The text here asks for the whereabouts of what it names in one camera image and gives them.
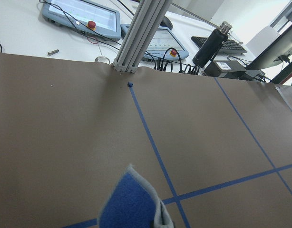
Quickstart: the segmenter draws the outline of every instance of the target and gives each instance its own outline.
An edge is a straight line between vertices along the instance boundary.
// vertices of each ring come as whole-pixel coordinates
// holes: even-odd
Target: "bottle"
[[[223,43],[227,41],[227,33],[231,28],[232,26],[229,23],[223,21],[220,27],[216,28],[209,38],[207,38],[206,42],[193,58],[193,63],[204,67],[209,60],[215,57],[214,55],[218,53]]]

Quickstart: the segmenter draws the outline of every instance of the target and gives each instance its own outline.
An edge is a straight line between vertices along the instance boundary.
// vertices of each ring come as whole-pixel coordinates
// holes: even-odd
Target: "blue fabric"
[[[100,228],[150,228],[156,206],[147,191],[126,173],[99,219]]]

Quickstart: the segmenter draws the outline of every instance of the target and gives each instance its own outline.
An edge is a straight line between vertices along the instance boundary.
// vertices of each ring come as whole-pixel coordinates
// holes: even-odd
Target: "black keyboard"
[[[207,37],[192,37],[192,41],[200,48],[206,41]],[[240,44],[232,39],[228,39],[220,48],[218,53],[236,54],[241,55],[247,53]]]

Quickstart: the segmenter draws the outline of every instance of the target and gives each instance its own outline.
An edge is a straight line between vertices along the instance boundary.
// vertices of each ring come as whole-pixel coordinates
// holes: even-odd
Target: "sticker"
[[[226,63],[216,63],[218,65],[218,67],[220,67],[222,70],[231,70],[231,68],[229,67],[229,65],[227,65]]]

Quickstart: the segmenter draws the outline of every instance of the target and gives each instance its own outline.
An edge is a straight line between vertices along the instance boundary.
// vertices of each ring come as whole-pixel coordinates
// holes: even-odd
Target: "white desk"
[[[94,0],[94,2],[118,10],[121,23],[131,23],[133,16],[116,0]],[[135,12],[136,2],[130,0],[122,2]],[[48,51],[59,49],[59,53],[49,58],[92,62],[96,57],[104,55],[110,61],[114,60],[117,55],[116,49],[105,44],[91,44],[87,38],[66,27],[52,25],[42,17],[41,8],[42,3],[39,3],[38,0],[0,1],[0,43],[5,53],[48,57]],[[191,36],[209,36],[213,27],[171,12],[167,12],[166,16],[173,23],[172,32],[190,53],[183,63],[194,66],[192,59],[197,53],[198,47],[190,38]],[[113,42],[109,42],[109,44],[119,48],[118,44]],[[241,57],[248,60],[254,59],[250,52]],[[218,55],[216,59],[226,59],[226,56]],[[153,68],[154,64],[142,61],[139,66]],[[178,64],[174,64],[173,68],[174,72],[179,71]]]

